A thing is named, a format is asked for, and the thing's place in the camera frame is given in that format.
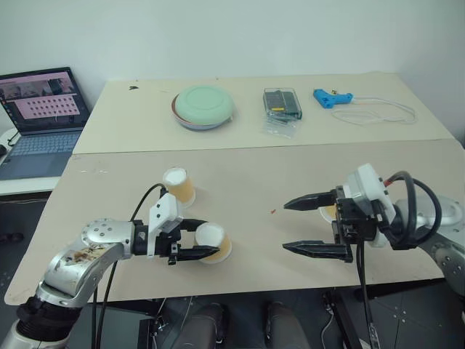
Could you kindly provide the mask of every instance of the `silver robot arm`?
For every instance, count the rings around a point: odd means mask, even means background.
[[[291,200],[284,205],[285,209],[307,211],[336,205],[336,218],[332,222],[335,244],[296,241],[283,247],[308,257],[352,262],[350,245],[358,241],[367,241],[373,247],[383,247],[389,242],[393,249],[419,246],[437,263],[450,287],[465,296],[464,208],[450,198],[437,198],[441,211],[438,212],[440,225],[435,232],[432,231],[437,213],[430,197],[414,196],[414,217],[409,217],[408,200],[392,203],[387,186],[395,180],[404,179],[404,176],[410,177],[407,172],[398,172],[383,181],[370,164],[365,164],[350,174],[345,184],[329,192]],[[419,185],[418,180],[411,180]]]
[[[438,197],[442,208],[441,225],[436,234],[419,247],[436,262],[451,289],[465,296],[465,219],[464,208],[450,198]],[[426,196],[417,200],[417,227],[432,226],[434,207]],[[407,200],[396,202],[403,220],[408,215]]]
[[[164,194],[150,209],[149,225],[111,219],[87,224],[79,238],[50,262],[36,294],[17,311],[0,349],[65,348],[81,309],[103,273],[133,255],[168,257],[169,264],[198,260],[217,252],[211,246],[181,249],[181,230],[194,231],[202,220],[184,220],[179,202]]]

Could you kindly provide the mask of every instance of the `stain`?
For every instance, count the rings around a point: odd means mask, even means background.
[[[102,245],[92,245],[80,251],[71,252],[66,256],[66,265],[74,265],[83,262],[92,262],[101,257],[106,248]]]

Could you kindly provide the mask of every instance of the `paper cup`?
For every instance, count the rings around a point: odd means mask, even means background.
[[[319,210],[326,222],[336,220],[336,205],[320,207]]]
[[[186,209],[194,203],[195,189],[185,169],[179,167],[169,169],[163,175],[163,183],[166,189],[181,201],[183,208]]]
[[[220,263],[229,257],[233,245],[225,230],[216,223],[206,222],[195,231],[195,243],[200,246],[219,247],[219,251],[200,261],[206,264]]]

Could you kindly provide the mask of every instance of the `green lid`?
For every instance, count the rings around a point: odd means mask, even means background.
[[[193,86],[176,99],[176,112],[185,121],[197,125],[219,124],[233,115],[233,99],[215,86]]]

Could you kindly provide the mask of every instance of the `white table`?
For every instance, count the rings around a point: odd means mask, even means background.
[[[118,264],[110,300],[356,285],[355,264],[310,259],[281,247],[298,240],[332,241],[331,226],[318,212],[282,207],[297,196],[342,184],[366,162],[383,177],[407,170],[436,193],[464,203],[464,152],[455,140],[73,155],[5,301],[25,302],[53,256],[79,236],[88,221],[128,220],[146,189],[172,166],[186,168],[197,188],[197,199],[185,216],[225,227],[232,254],[218,265],[192,261],[171,267],[166,259],[133,257]],[[389,192],[393,201],[406,196],[401,183]],[[145,222],[156,198],[152,195],[140,210]],[[183,246],[192,242],[193,235],[185,233]],[[420,249],[367,247],[365,264],[369,284],[442,276]]]
[[[10,151],[11,147],[8,146],[8,139],[16,133],[16,129],[9,129],[0,136],[0,144]],[[12,141],[13,144],[21,135],[17,135]],[[0,159],[0,164],[7,155]],[[25,193],[38,193],[44,191],[52,191],[58,183],[60,177],[42,177],[42,178],[25,178],[21,180],[0,180],[0,196],[25,194]]]
[[[217,85],[235,101],[238,115],[232,122],[207,132],[181,127],[171,111],[173,98],[196,84]],[[130,86],[139,87],[129,90]],[[263,90],[292,87],[303,119],[292,139],[262,131]],[[355,96],[373,95],[409,105],[418,114],[413,125],[397,123],[360,127],[335,119],[311,95],[313,89],[338,89]],[[383,115],[404,116],[392,106],[370,105]],[[110,81],[92,111],[74,153],[117,153],[195,149],[255,148],[398,140],[451,139],[448,130],[393,73],[358,75],[276,76],[268,78]]]

